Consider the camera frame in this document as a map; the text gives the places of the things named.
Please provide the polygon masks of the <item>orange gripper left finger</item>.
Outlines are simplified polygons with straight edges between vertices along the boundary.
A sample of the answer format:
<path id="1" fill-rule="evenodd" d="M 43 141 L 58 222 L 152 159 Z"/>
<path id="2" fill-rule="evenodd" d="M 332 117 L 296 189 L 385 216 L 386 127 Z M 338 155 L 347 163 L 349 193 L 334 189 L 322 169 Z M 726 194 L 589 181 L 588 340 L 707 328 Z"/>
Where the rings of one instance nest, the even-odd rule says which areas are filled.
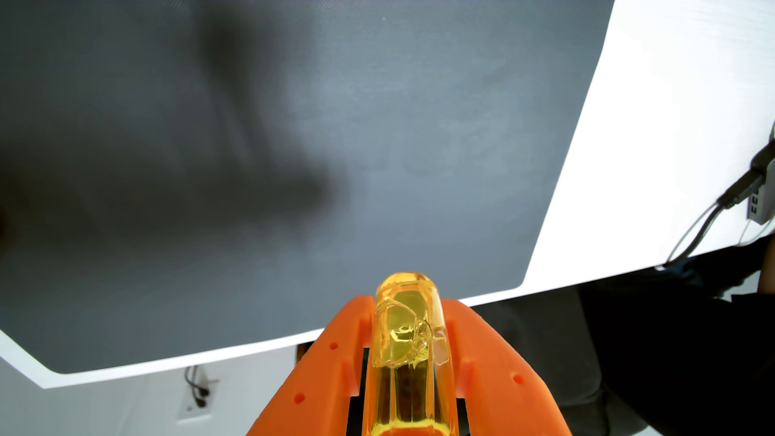
<path id="1" fill-rule="evenodd" d="M 373 297 L 347 302 L 314 341 L 248 430 L 248 435 L 345 435 L 358 396 Z"/>

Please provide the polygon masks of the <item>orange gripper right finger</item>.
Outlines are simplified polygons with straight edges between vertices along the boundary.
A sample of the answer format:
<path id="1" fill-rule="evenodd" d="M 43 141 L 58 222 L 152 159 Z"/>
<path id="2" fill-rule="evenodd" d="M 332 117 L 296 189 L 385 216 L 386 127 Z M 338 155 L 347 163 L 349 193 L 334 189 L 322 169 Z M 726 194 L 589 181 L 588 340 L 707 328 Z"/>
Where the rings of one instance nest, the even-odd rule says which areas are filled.
<path id="1" fill-rule="evenodd" d="M 458 300 L 442 309 L 471 435 L 571 435 L 547 384 L 489 323 Z"/>

